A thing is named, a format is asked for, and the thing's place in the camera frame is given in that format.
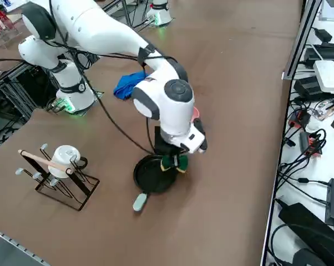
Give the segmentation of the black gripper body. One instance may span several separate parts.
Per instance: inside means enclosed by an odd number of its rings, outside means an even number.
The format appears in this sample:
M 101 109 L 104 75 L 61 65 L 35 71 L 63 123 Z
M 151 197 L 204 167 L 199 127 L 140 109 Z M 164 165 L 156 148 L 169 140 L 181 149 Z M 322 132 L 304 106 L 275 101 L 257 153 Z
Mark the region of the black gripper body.
M 164 139 L 161 136 L 160 126 L 154 127 L 154 134 L 155 134 L 154 148 L 155 148 L 156 154 L 162 155 L 162 156 L 174 156 L 174 155 L 182 154 L 184 152 L 184 150 L 181 149 L 180 147 L 176 147 L 164 141 Z

